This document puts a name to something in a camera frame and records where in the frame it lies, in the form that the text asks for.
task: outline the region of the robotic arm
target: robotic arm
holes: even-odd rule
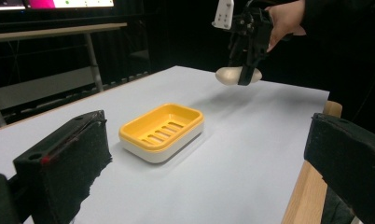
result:
[[[233,15],[233,0],[219,0],[213,26],[231,32],[229,67],[216,71],[225,85],[247,86],[261,79],[257,65],[267,56],[272,19],[263,8],[277,5],[267,0],[249,0],[240,15]]]

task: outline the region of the human hand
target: human hand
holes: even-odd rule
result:
[[[306,35],[306,31],[300,26],[304,15],[304,5],[305,0],[298,0],[266,8],[274,24],[267,52],[270,52],[287,34]]]

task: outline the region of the black sleeve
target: black sleeve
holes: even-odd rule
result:
[[[305,0],[301,26],[338,54],[375,60],[375,0]]]

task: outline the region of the yellow soap dish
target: yellow soap dish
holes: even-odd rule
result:
[[[145,161],[166,161],[203,130],[204,116],[183,105],[161,105],[121,126],[123,147]]]

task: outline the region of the monitor screen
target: monitor screen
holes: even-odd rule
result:
[[[0,10],[25,9],[22,0],[0,0]]]
[[[113,0],[26,0],[27,8],[112,7]]]

